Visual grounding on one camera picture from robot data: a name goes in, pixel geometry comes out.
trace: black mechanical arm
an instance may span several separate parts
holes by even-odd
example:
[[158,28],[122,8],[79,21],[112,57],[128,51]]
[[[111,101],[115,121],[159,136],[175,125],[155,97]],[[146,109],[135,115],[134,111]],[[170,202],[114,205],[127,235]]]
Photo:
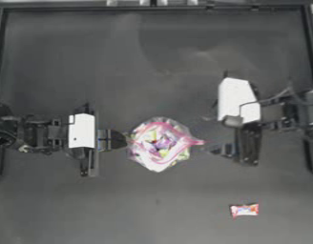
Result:
[[[226,86],[220,88],[218,114],[222,111],[225,113],[218,116],[218,120],[226,127],[233,128],[234,141],[213,149],[212,153],[232,158],[242,165],[257,166],[263,131],[303,131],[305,158],[313,172],[313,90],[296,93],[293,88],[288,87],[273,97],[260,100],[258,92],[246,80],[229,79],[229,82],[224,79]],[[249,91],[244,91],[244,84],[248,84]],[[236,95],[242,95],[242,99],[230,100],[228,91],[234,86],[240,87],[236,87],[240,90]],[[257,113],[260,116],[252,119],[252,114]]]
[[12,149],[45,155],[64,151],[80,162],[82,176],[98,176],[99,152],[122,148],[127,143],[122,133],[99,130],[96,125],[98,116],[88,104],[67,118],[41,119],[33,115],[15,116],[11,108],[0,103],[0,175],[4,150]]

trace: candy wrapper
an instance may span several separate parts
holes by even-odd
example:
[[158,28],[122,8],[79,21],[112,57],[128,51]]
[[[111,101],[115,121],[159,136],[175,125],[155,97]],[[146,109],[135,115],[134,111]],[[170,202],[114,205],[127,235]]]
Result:
[[130,158],[157,173],[187,160],[191,146],[205,143],[191,136],[187,127],[165,117],[142,123],[130,137]]
[[258,204],[252,205],[232,205],[230,206],[232,216],[233,218],[244,215],[258,215]]

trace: candy bag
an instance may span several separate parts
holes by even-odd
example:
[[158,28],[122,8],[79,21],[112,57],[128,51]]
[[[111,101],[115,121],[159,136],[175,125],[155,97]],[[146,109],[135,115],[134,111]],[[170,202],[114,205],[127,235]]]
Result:
[[142,123],[130,137],[130,158],[157,173],[190,158],[193,145],[205,144],[191,136],[187,127],[165,117]]

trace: black frame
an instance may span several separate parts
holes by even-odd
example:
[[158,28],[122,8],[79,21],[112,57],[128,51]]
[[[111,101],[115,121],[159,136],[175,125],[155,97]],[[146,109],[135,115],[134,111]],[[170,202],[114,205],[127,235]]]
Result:
[[1,61],[4,53],[4,37],[5,37],[5,27],[9,11],[289,11],[297,10],[300,12],[300,18],[304,29],[304,38],[307,45],[307,52],[311,65],[312,73],[312,84],[313,84],[313,21],[312,21],[312,10],[309,4],[216,4],[209,0],[198,0],[197,6],[189,6],[186,0],[169,0],[167,6],[158,7],[158,0],[149,0],[147,6],[141,6],[141,1],[133,0],[130,2],[118,2],[116,7],[107,7],[106,1],[95,2],[40,2],[40,3],[1,3],[0,4],[0,71],[1,71]]

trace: black table surface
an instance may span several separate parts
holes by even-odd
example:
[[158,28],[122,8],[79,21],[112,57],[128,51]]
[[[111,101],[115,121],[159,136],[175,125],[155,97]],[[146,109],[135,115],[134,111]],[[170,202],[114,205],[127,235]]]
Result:
[[[225,70],[261,96],[312,77],[297,12],[19,12],[7,26],[0,101],[13,113],[65,115],[86,102],[100,128],[130,132],[165,116],[210,143],[230,139],[210,106]],[[260,203],[232,219],[230,204]],[[100,155],[100,177],[76,162],[8,151],[0,244],[313,243],[313,175],[300,134],[267,132],[260,166],[205,150],[163,173]]]

